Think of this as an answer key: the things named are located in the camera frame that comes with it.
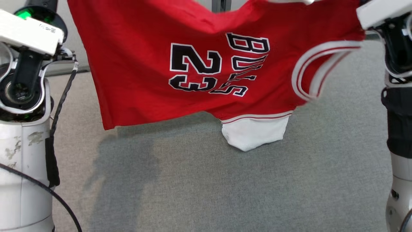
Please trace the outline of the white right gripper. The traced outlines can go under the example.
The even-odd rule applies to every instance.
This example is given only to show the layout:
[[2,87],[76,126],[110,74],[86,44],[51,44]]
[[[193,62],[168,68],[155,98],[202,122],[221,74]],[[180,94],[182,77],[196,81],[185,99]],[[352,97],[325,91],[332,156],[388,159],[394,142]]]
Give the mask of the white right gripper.
[[362,28],[368,29],[382,25],[387,19],[407,14],[411,10],[411,0],[362,0],[356,13]]

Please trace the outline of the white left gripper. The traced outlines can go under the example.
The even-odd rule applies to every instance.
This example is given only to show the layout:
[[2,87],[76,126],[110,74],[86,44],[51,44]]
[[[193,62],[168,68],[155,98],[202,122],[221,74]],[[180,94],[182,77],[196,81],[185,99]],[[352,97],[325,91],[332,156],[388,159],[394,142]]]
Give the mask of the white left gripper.
[[6,44],[53,56],[58,45],[63,44],[64,36],[63,30],[53,25],[0,11],[0,41]]

